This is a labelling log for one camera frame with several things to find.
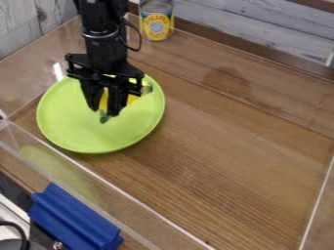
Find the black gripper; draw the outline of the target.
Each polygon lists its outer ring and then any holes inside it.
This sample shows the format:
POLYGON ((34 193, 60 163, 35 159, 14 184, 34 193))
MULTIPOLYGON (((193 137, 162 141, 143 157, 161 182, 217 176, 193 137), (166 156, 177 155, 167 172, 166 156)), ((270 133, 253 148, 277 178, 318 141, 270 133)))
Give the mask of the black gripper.
POLYGON ((128 62, 128 51, 133 48, 124 34, 86 34, 83 38, 86 51, 66 55, 67 73, 80 81, 86 103, 92 111, 106 109, 103 94, 104 87, 108 87, 107 114, 118 116, 128 101, 128 86, 124 83, 130 78, 143 79, 145 73, 128 62))

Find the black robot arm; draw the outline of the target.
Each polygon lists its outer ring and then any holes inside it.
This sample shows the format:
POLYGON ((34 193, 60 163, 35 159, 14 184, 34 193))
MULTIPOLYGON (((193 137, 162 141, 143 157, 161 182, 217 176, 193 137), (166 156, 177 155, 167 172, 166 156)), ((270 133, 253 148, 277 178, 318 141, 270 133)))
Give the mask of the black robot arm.
POLYGON ((145 73, 128 62, 128 0, 74 0, 82 17, 84 54, 67 54, 68 76, 82 83, 83 96, 92 111, 100 110, 107 92, 106 116, 118 116, 127 106, 128 95, 142 95, 145 73))

